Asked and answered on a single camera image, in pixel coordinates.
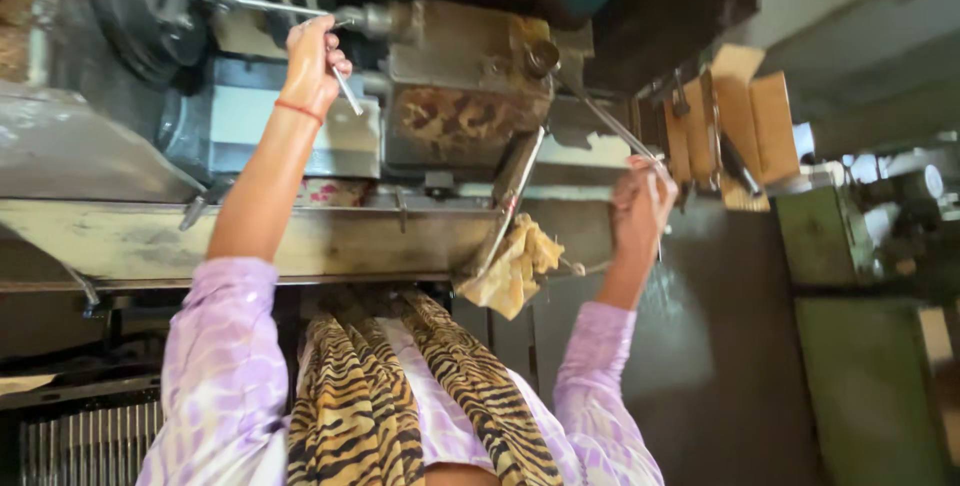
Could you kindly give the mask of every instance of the pink fabric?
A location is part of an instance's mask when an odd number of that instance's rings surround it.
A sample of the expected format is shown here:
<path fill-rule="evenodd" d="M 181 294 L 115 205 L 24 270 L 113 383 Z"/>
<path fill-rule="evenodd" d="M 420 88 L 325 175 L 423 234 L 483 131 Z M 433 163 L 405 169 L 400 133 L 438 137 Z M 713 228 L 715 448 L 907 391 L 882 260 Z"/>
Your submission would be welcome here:
<path fill-rule="evenodd" d="M 287 369 L 270 317 L 277 271 L 252 258 L 208 261 L 171 321 L 162 373 L 167 416 L 138 484 L 283 484 Z M 663 484 L 620 395 L 636 314 L 581 307 L 551 414 L 511 372 L 564 484 Z M 378 320 L 416 396 L 424 463 L 493 464 L 470 420 L 433 378 L 402 323 Z"/>

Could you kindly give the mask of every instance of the floor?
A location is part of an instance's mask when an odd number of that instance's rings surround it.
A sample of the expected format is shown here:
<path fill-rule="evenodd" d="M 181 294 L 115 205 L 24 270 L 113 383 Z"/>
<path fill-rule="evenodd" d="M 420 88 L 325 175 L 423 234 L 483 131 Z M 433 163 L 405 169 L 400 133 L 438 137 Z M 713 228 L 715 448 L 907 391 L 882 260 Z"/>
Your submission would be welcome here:
<path fill-rule="evenodd" d="M 603 222 L 605 205 L 592 217 L 560 220 L 546 209 L 524 205 L 548 234 L 563 240 L 576 232 L 566 243 L 569 259 L 601 260 L 596 245 L 610 244 L 606 225 L 584 223 Z M 624 402 L 666 483 L 826 483 L 775 216 L 697 200 L 685 215 L 674 211 L 670 224 L 623 375 Z M 555 350 L 602 278 L 554 278 L 534 297 L 533 369 L 548 404 L 563 358 Z"/>

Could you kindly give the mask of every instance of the metal bracket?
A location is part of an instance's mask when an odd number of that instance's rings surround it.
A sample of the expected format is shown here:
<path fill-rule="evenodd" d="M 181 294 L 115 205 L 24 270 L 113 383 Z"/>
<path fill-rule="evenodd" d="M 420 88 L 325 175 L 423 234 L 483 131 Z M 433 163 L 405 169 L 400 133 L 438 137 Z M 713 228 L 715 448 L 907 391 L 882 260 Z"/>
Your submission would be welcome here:
<path fill-rule="evenodd" d="M 522 134 L 522 137 L 515 141 L 513 149 L 507 156 L 506 164 L 493 182 L 493 200 L 501 213 L 497 217 L 496 225 L 486 235 L 476 256 L 467 267 L 467 273 L 470 276 L 482 275 L 494 262 L 500 243 L 514 221 L 523 190 L 530 182 L 545 135 L 546 130 L 543 126 L 538 127 L 534 132 Z"/>
<path fill-rule="evenodd" d="M 224 197 L 227 197 L 227 193 L 234 187 L 235 182 L 236 179 L 233 177 L 219 178 L 203 193 L 194 197 L 190 204 L 186 206 L 186 210 L 183 211 L 183 220 L 180 222 L 178 229 L 185 232 L 192 228 L 204 214 L 204 211 L 207 210 L 207 207 L 217 205 Z"/>
<path fill-rule="evenodd" d="M 64 264 L 63 269 L 70 275 L 70 278 L 77 281 L 77 284 L 83 289 L 83 295 L 86 296 L 86 308 L 83 310 L 83 318 L 90 319 L 98 317 L 100 313 L 100 296 L 97 295 L 97 288 L 88 277 L 73 270 L 69 265 Z"/>
<path fill-rule="evenodd" d="M 677 84 L 677 101 L 673 104 L 673 116 L 680 118 L 690 113 L 687 91 L 684 90 L 684 82 L 680 79 L 680 68 L 673 71 L 673 80 Z"/>
<path fill-rule="evenodd" d="M 400 186 L 397 186 L 393 189 L 393 194 L 396 196 L 396 209 L 399 210 L 400 218 L 400 232 L 404 235 L 407 233 L 407 201 L 403 198 L 403 190 Z"/>

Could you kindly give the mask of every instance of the metal lever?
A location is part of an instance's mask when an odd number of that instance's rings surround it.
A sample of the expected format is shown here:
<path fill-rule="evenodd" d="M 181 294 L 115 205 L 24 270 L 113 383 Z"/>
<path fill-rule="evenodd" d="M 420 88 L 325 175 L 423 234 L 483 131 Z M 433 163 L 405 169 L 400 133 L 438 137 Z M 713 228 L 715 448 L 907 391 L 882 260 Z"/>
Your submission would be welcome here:
<path fill-rule="evenodd" d="M 158 15 L 159 19 L 176 26 L 192 26 L 193 22 L 190 20 L 190 16 L 186 13 L 190 1 L 191 0 L 164 0 L 162 9 Z M 243 8 L 247 10 L 257 10 L 259 12 L 284 12 L 288 14 L 304 15 L 307 17 L 332 15 L 336 21 L 333 25 L 334 29 L 346 26 L 357 26 L 358 29 L 363 29 L 363 26 L 359 25 L 361 25 L 360 21 L 363 19 L 364 14 L 362 10 L 358 8 L 341 8 L 337 11 L 330 12 L 323 9 L 312 9 L 309 7 L 265 0 L 199 1 L 208 2 L 227 10 L 233 8 Z M 333 70 L 333 76 L 337 78 L 337 84 L 340 86 L 343 96 L 345 96 L 346 100 L 350 102 L 350 107 L 353 108 L 353 112 L 356 113 L 357 116 L 362 115 L 363 107 L 360 106 L 360 101 L 357 99 L 356 94 L 354 94 L 354 89 L 347 84 L 347 80 L 344 78 L 343 74 L 337 71 L 336 68 L 330 69 Z"/>
<path fill-rule="evenodd" d="M 573 92 L 573 95 L 586 104 L 607 128 L 613 130 L 613 133 L 623 139 L 637 154 L 654 161 L 654 165 L 664 167 L 661 159 L 650 148 L 647 148 L 627 126 L 621 124 L 614 115 L 597 104 L 596 100 L 590 94 L 587 94 L 587 90 L 580 83 L 567 78 L 564 69 L 561 67 L 560 50 L 556 45 L 547 40 L 536 41 L 527 47 L 524 60 L 528 74 L 536 79 L 551 76 L 557 83 Z"/>

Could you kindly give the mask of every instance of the cardboard piece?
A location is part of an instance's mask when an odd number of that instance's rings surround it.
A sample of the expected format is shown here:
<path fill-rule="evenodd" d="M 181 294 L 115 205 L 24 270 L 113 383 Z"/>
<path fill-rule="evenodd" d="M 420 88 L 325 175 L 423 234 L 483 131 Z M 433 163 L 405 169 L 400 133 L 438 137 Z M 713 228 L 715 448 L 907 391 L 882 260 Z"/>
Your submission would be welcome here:
<path fill-rule="evenodd" d="M 764 57 L 763 50 L 724 45 L 710 65 L 713 98 L 704 93 L 708 83 L 701 75 L 683 87 L 689 113 L 675 117 L 673 101 L 664 102 L 670 168 L 678 183 L 710 187 L 717 158 L 714 112 L 707 109 L 711 102 L 717 106 L 720 131 L 733 142 L 758 183 L 769 185 L 800 173 L 786 78 L 776 73 L 754 79 Z M 727 175 L 721 177 L 720 191 L 728 209 L 770 210 L 765 195 L 749 196 Z"/>

